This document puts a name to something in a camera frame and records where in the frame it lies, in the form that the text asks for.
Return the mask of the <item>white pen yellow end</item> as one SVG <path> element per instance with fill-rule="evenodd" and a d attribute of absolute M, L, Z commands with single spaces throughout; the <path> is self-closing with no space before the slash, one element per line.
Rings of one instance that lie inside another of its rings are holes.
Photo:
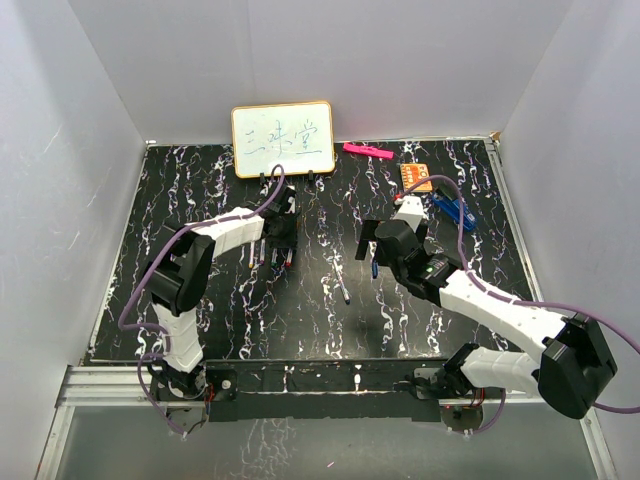
<path fill-rule="evenodd" d="M 249 268 L 253 269 L 255 265 L 255 242 L 250 243 L 249 249 Z"/>

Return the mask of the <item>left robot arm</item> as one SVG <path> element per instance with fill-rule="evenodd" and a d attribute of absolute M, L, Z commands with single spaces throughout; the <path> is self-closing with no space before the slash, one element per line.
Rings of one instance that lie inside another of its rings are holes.
<path fill-rule="evenodd" d="M 295 188 L 274 186 L 263 205 L 247 202 L 210 220 L 191 223 L 162 255 L 144 287 L 163 340 L 162 357 L 148 366 L 158 384 L 184 399 L 204 393 L 207 376 L 197 307 L 213 261 L 244 245 L 291 255 L 297 247 L 298 217 Z"/>

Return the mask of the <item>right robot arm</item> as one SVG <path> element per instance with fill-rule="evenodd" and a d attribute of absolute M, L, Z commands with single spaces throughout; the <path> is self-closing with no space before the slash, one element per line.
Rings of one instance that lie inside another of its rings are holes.
<path fill-rule="evenodd" d="M 472 281 L 458 261 L 428 253 L 404 220 L 365 221 L 357 259 L 365 258 L 371 243 L 375 262 L 389 268 L 413 296 L 470 318 L 518 348 L 501 352 L 463 345 L 438 372 L 440 388 L 460 397 L 488 387 L 539 394 L 560 414 L 581 419 L 616 375 L 611 350 L 592 317 L 524 306 Z"/>

